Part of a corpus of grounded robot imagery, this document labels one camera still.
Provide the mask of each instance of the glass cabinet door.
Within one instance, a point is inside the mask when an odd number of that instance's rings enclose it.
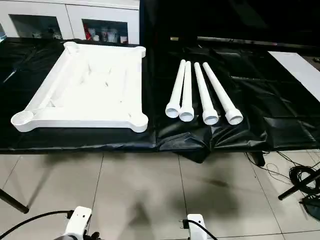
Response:
[[[139,10],[67,5],[75,38],[139,44]]]
[[[2,40],[4,40],[6,38],[6,33],[5,30],[2,28],[1,23],[0,23],[0,43]]]
[[[128,43],[127,22],[82,19],[85,38],[110,43]]]
[[[63,4],[0,1],[0,23],[7,37],[74,38]]]
[[[63,39],[55,16],[9,14],[20,38]]]

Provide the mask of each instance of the tiled floor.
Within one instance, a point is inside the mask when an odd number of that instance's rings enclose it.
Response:
[[[285,154],[303,165],[320,162],[318,150]],[[277,153],[265,161],[286,176],[292,166]],[[279,201],[288,180],[243,153],[212,154],[203,164],[174,153],[0,155],[0,186],[30,206],[23,214],[0,200],[0,233],[38,214],[84,206],[93,208],[89,233],[105,240],[184,240],[179,220],[187,213],[202,214],[223,240],[320,239],[320,222],[298,203],[302,194]],[[64,214],[53,215],[4,239],[53,240],[66,223]]]

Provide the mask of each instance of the white plastic pipe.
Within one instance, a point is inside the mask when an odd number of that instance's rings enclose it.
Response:
[[[203,68],[207,76],[209,77],[209,80],[224,108],[225,117],[228,120],[229,124],[237,125],[241,123],[244,117],[242,116],[241,112],[235,107],[207,62],[203,63]]]
[[[182,106],[179,117],[184,122],[190,122],[194,119],[195,111],[192,108],[192,84],[191,84],[191,62],[185,63]]]
[[[198,83],[199,93],[200,93],[200,98],[201,98],[201,103],[203,108],[203,114],[202,114],[203,122],[207,125],[216,124],[219,120],[218,113],[214,109],[214,106],[212,105],[211,98],[207,89],[207,85],[198,62],[194,64],[194,69],[195,69],[196,81]]]
[[[186,61],[182,59],[180,62],[178,73],[176,75],[170,101],[165,108],[165,114],[172,119],[179,116],[180,99],[181,99],[182,85],[184,83],[185,67],[186,67]]]

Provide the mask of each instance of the black tablecloth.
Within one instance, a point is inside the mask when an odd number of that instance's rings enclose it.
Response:
[[[74,40],[80,44],[100,44]],[[0,44],[0,153],[60,151],[177,152],[202,162],[213,151],[253,152],[320,146],[320,102],[267,51],[230,47],[170,46],[147,49],[142,61],[145,132],[125,128],[36,128],[19,132],[10,123],[22,111],[64,50],[64,41],[7,38]],[[192,67],[195,118],[165,115],[181,59],[208,62],[244,120],[228,124],[205,78],[220,119],[207,126]]]

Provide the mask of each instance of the table leg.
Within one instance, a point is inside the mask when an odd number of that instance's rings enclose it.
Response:
[[[0,199],[5,201],[7,204],[10,204],[15,209],[19,210],[20,212],[26,214],[29,212],[29,208],[23,205],[21,202],[17,201],[15,198],[10,196],[8,193],[0,189]]]
[[[250,155],[252,156],[253,161],[257,166],[263,167],[266,164],[264,154],[262,151],[250,152]]]
[[[290,196],[291,194],[294,194],[296,191],[300,190],[302,187],[305,187],[312,181],[316,180],[317,178],[320,178],[320,169],[316,170],[314,173],[310,174],[308,177],[303,179],[301,182],[298,184],[294,185],[284,193],[282,193],[280,196],[278,196],[279,200],[283,200],[286,197]]]

